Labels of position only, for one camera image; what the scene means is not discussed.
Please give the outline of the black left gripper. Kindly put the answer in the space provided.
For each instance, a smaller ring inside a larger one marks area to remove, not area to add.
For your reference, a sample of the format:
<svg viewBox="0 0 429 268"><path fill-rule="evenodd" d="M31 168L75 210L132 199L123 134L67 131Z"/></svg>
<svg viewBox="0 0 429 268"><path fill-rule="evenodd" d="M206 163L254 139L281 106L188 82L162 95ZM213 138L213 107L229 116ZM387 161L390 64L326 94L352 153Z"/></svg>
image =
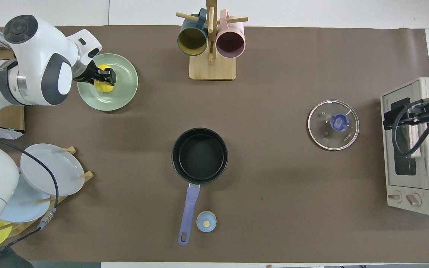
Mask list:
<svg viewBox="0 0 429 268"><path fill-rule="evenodd" d="M74 78L74 81L78 83L98 81L100 87L114 87L117 78L116 72L112 68L99 68L95 64L89 64L81 75Z"/></svg>

